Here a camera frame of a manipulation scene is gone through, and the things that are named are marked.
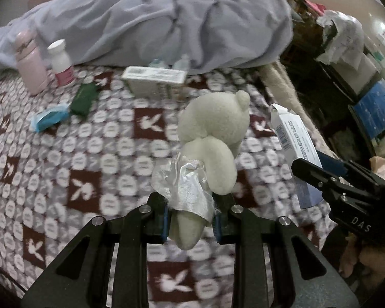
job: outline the triangular cutout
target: triangular cutout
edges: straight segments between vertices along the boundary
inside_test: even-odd
[[[56,274],[73,280],[78,279],[89,243],[89,237],[83,238],[60,266],[57,267]]]
[[[326,274],[326,268],[320,263],[318,258],[316,258],[306,244],[297,236],[294,236],[291,241],[295,250],[302,279],[311,280],[316,277],[324,276]]]

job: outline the pink label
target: pink label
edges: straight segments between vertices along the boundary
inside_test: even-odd
[[[59,86],[66,86],[72,83],[75,80],[73,67],[69,67],[65,71],[56,74],[56,79]]]

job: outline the white stuffed animal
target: white stuffed animal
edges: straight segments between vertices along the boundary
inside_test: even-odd
[[[195,98],[178,124],[180,155],[206,167],[208,186],[218,195],[230,193],[237,179],[234,158],[249,126],[249,94],[210,93]],[[207,221],[188,211],[175,211],[169,237],[183,250],[201,238]]]

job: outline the patterned bedsheet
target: patterned bedsheet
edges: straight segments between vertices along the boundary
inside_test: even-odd
[[[155,159],[179,150],[177,121],[189,100],[239,89],[251,95],[251,124],[236,159],[237,203],[266,218],[290,217],[322,246],[333,228],[329,206],[300,210],[288,165],[269,127],[271,98],[261,84],[254,85],[251,70],[189,77],[183,103],[133,98],[120,79],[122,71],[77,67],[75,86],[57,88],[52,82],[36,97],[29,96],[15,72],[0,80],[0,268],[29,288],[92,217],[124,216],[145,203]],[[44,133],[31,130],[34,113],[70,102],[81,82],[93,80],[101,92],[87,120],[73,116]],[[147,259],[150,307],[231,306],[234,248],[219,246],[211,229],[190,251],[169,240],[149,246]],[[269,268],[268,279],[271,284]],[[12,287],[9,281],[3,284]]]

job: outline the white pill bottle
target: white pill bottle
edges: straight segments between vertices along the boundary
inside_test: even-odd
[[[66,40],[60,39],[54,42],[47,48],[47,51],[58,86],[73,85],[75,83],[74,68],[70,56],[66,52]]]

